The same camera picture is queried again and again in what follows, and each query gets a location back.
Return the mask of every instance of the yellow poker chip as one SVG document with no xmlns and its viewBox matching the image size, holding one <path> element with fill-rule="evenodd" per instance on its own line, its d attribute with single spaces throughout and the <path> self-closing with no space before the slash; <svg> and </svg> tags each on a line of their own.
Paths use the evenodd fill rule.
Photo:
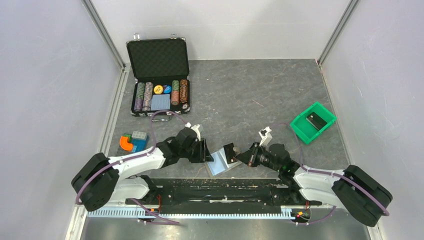
<svg viewBox="0 0 424 240">
<path fill-rule="evenodd" d="M 155 94 L 161 94 L 164 92 L 164 87 L 162 85 L 157 85 L 154 87 L 153 92 Z"/>
</svg>

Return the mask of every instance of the poker chip stack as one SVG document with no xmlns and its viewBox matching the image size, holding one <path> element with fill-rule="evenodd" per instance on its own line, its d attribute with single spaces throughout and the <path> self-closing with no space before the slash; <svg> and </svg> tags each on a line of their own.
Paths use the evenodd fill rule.
<svg viewBox="0 0 424 240">
<path fill-rule="evenodd" d="M 144 89 L 143 111 L 150 111 L 153 95 L 153 83 L 146 82 Z"/>
<path fill-rule="evenodd" d="M 145 94 L 145 84 L 139 82 L 137 84 L 137 92 L 135 93 L 134 111 L 140 112 L 143 108 L 143 98 Z"/>
<path fill-rule="evenodd" d="M 183 79 L 179 85 L 179 100 L 182 104 L 187 103 L 189 98 L 189 82 L 187 79 Z"/>
<path fill-rule="evenodd" d="M 180 82 L 178 80 L 172 81 L 171 91 L 171 104 L 176 106 L 180 103 Z"/>
</svg>

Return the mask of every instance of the case handle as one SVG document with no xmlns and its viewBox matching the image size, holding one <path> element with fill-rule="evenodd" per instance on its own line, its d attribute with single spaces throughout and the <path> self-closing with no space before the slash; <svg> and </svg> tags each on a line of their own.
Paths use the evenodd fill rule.
<svg viewBox="0 0 424 240">
<path fill-rule="evenodd" d="M 167 117 L 167 118 L 156 118 L 156 119 L 153 118 L 151 120 L 152 122 L 160 122 L 160 121 L 167 122 L 167 121 L 171 120 L 171 115 L 156 115 L 154 117 Z"/>
<path fill-rule="evenodd" d="M 140 41 L 140 33 L 136 32 L 133 35 L 135 41 Z"/>
</svg>

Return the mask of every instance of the gray speckled tabletop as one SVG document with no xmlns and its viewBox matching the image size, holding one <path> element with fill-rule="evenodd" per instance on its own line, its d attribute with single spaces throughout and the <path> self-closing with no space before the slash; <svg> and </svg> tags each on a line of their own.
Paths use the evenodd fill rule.
<svg viewBox="0 0 424 240">
<path fill-rule="evenodd" d="M 320 70 L 313 59 L 195 60 L 189 62 L 191 112 L 183 115 L 192 125 L 202 124 L 211 153 L 234 143 L 244 152 L 260 140 L 258 131 L 274 123 L 290 123 L 315 102 L 331 112 L 329 96 Z M 130 114 L 134 90 L 130 73 L 119 109 L 109 155 L 115 156 L 124 133 L 150 132 L 150 118 Z M 153 124 L 156 138 L 163 141 L 175 136 L 184 124 L 174 117 Z M 295 161 L 299 158 L 290 129 L 281 126 L 271 132 L 272 143 L 283 143 Z M 342 169 L 348 159 L 337 124 L 324 131 L 312 143 L 301 143 L 304 162 L 310 167 Z M 208 178 L 204 163 L 177 164 L 145 172 L 151 178 Z M 277 172 L 244 164 L 218 175 L 218 178 L 276 178 Z"/>
</svg>

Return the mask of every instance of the case latch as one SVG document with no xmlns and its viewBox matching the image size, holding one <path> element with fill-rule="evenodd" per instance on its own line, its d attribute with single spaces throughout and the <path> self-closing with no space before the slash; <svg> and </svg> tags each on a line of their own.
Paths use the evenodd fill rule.
<svg viewBox="0 0 424 240">
<path fill-rule="evenodd" d="M 138 32 L 134 33 L 134 40 L 140 41 L 140 33 L 138 33 Z"/>
</svg>

